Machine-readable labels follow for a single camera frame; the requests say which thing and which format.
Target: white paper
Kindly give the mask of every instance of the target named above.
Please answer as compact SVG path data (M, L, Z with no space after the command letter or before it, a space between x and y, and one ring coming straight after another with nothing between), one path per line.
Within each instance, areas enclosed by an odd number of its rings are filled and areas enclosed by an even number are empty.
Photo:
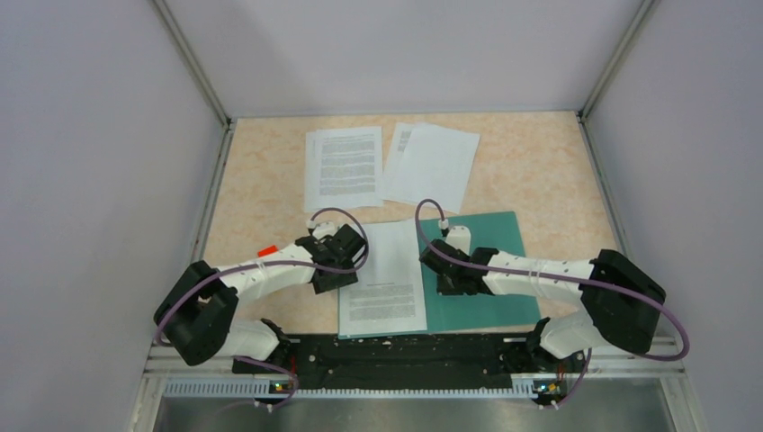
M305 211L382 206L382 128L316 130L305 140Z
M397 166L396 198L386 198L404 203L432 198L445 210L460 212L479 144L479 133L435 125L415 127Z
M381 175L381 198L390 201L398 201L400 199L397 193L400 188L404 188L405 185L398 183L398 166L400 158L402 158L403 152L408 145L408 138L410 133L416 127L428 126L428 123L397 123L395 124L395 132L392 134L392 143L390 145L390 152L387 154L387 162L384 165L384 173Z
M358 283L339 289L339 335L426 330L426 308L413 220L364 225L371 254Z

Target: cable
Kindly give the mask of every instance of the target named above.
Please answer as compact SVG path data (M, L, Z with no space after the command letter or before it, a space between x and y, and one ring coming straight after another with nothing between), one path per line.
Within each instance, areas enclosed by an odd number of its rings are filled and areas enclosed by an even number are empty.
M254 366L264 367L265 369L269 369L269 370L277 372L279 374L289 375L289 378L294 382L294 385L292 386L292 390L289 391L289 394L286 396L286 398L284 398L280 402L278 402L275 405L273 405L273 408L271 409L273 411L281 408L286 402L289 401L289 399L294 397L294 393L296 393L297 390L300 389L300 379L297 378L297 374L293 373L292 371L287 371L286 369L283 369L281 366L276 366L275 364L269 364L269 363L266 363L266 362L261 362L259 360L255 360L254 358L246 357L246 356L242 356L242 355L234 355L233 356L233 360L238 360L239 362L244 362L244 363L247 363L247 364L250 364L250 365L254 365Z
M358 219L355 218L352 214L350 214L348 211L339 209L337 207L327 207L325 209L320 209L316 211L312 216L310 216L310 220L314 221L315 218L317 218L321 213L324 212L339 212L344 214L347 218L349 218L355 226L358 227L360 230L360 235L363 237L363 240L365 240L365 248L363 253L361 254L360 262L353 268L343 269L343 268L334 268L334 267L327 267L325 265L319 265L315 263L306 263L304 261L296 261L296 260L278 260L278 261L265 261L265 262L256 262L254 264L248 264L248 265L241 265L238 267L232 267L227 270L223 270L221 272L212 274L210 276L205 277L202 279L199 283L193 286L188 292L186 292L180 300L178 300L175 304L172 305L171 308L164 314L162 317L162 320L159 321L159 324L157 325L157 330L154 332L154 343L161 347L171 347L172 344L169 344L162 340L162 333L164 333L165 327L169 320L172 318L173 315L185 304L185 302L188 301L191 297L193 297L197 292L201 290L204 286L207 284L214 282L222 277L225 277L227 275L233 275L234 273L238 272L245 272L247 270L252 270L261 266L265 267L272 267L272 266L305 266L305 267L311 267L315 268L317 270L323 270L324 272L330 272L330 273L336 273L340 275L347 275L350 273L355 273L358 270L360 270L361 267L365 265L365 262L368 260L368 254L369 254L369 248L368 248L368 235L365 233L365 229L363 229L363 225L360 224Z
M575 380L575 382L572 384L572 387L569 391L567 391L567 394L564 395L564 397L556 402L555 405L553 405L557 410L564 405L567 404L567 402L570 400L573 394L578 391L578 387L580 386L580 382L583 381L583 376L588 372L588 365L591 364L591 356L593 355L593 349L588 349L588 354L586 355L586 361L583 363L583 370L580 371L580 375L578 376L578 379Z
M239 362L244 362L244 363L250 364L250 365L264 367L265 369L269 369L269 370L277 372L279 374L289 375L289 378L293 382L292 390L289 391L289 394L286 396L286 398L284 398L280 402L276 403L275 405L265 405L265 406L269 406L270 407L270 408L268 408L269 412L273 412L273 411L278 410L279 408L281 408L284 404L286 404L287 401L289 401L289 399L294 397L294 393L296 393L297 390L300 389L300 379L297 378L297 375L295 373L287 371L286 369L283 369L280 366L276 366L275 364L269 364L269 363L266 363L266 362L261 362L259 360L255 360L254 358L246 357L246 356L242 356L242 355L234 355L233 359L234 360L238 360ZM205 421L199 423L197 425L197 427L195 427L193 429L193 431L195 432L195 431L203 430L204 427L206 427L210 423L210 421L212 421L214 418L216 418L223 411L232 410L234 408L244 407L244 406L247 406L247 407L258 407L259 404L256 403L256 401L253 402L251 400L235 400L235 401L233 401L233 402L223 406L222 408L216 410L215 412L213 412Z
M658 310L660 313L665 315L665 318L667 318L678 331L678 334L681 336L681 342L683 345L681 348L681 351L678 354L674 354L674 355L651 355L651 354L633 353L635 356L648 358L650 360L656 360L659 362L675 362L677 360L680 360L686 357L687 354L689 353L689 335L687 334L687 330L678 320L678 317L676 317L676 315L674 315L673 312L671 312L665 306L641 294L640 292L631 291L627 288L623 288L622 286L615 285L614 283L594 281L590 279L582 279L579 277L567 276L565 274L551 274L551 273L544 273L544 272L535 272L531 270L516 270L511 268L493 267L490 265L473 264L473 263L468 263L466 261L462 261L460 259L452 258L444 254L443 252L438 250L436 247L432 246L432 242L429 241L428 238L426 238L426 235L424 234L424 229L421 227L421 219L419 218L419 214L421 213L421 208L426 203L431 203L437 208L437 210L440 213L440 220L444 221L445 219L445 213L443 211L443 208L440 207L440 204L437 201L432 200L430 198L421 200L421 202L416 206L416 213L414 215L414 220L416 222L416 233L421 238L421 240L424 241L424 244L426 245L427 248L429 248L429 250L434 252L435 255L437 255L438 257L441 257L445 261L448 261L449 263L452 263L452 264L456 264L457 266L473 268L473 269L482 270L482 271L499 272L499 273L504 273L507 275L520 275L520 276L532 275L532 276L542 277L544 279L559 280L564 282L571 282L574 284L583 284L586 286L596 286L596 288L603 288L605 290L614 291L616 293L620 293L622 295L632 297L638 301L641 301L650 305L652 308Z

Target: metal floor panel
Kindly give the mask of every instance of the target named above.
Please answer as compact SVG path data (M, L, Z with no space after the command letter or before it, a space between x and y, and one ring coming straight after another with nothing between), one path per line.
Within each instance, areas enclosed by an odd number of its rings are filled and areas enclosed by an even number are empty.
M164 398L155 432L650 431L672 426L660 381L589 380L564 408L511 400L296 400L268 414L235 400Z

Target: cable connector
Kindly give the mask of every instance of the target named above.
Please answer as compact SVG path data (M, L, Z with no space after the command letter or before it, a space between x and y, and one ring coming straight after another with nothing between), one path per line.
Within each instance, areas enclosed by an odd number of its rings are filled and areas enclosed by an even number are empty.
M441 219L437 221L437 226L440 227L440 234L443 235L443 237L448 235L448 219Z

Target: black mounting plate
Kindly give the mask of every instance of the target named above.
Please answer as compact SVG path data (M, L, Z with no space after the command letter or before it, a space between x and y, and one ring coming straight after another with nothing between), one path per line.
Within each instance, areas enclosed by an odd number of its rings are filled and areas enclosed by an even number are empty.
M328 334L290 334L284 367L302 389L463 390L511 387L511 374L550 372L534 363L527 333L458 333L339 339ZM562 361L582 370L577 353ZM234 373L247 374L244 367Z

